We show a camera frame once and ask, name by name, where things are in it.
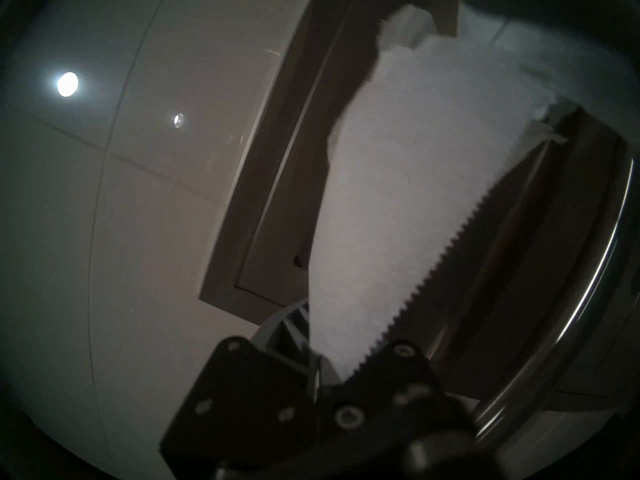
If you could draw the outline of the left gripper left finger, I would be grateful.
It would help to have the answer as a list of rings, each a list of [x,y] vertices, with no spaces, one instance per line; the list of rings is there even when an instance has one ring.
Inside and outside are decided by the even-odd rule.
[[[318,356],[309,345],[310,314],[302,299],[252,337],[217,344],[160,442],[175,479],[257,472],[313,446]]]

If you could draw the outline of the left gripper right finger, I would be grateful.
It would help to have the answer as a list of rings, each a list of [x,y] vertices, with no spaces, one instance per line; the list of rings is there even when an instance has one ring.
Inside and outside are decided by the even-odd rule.
[[[526,266],[558,195],[563,147],[546,141],[508,171],[480,201],[435,267],[385,322],[352,376],[323,404],[320,479],[507,479],[498,446],[530,417],[549,384],[558,343],[528,322],[540,301],[511,300],[520,281],[533,288],[549,267]],[[510,315],[532,325],[533,342],[506,370],[465,362],[474,341],[497,342],[511,328],[478,335],[503,298]]]

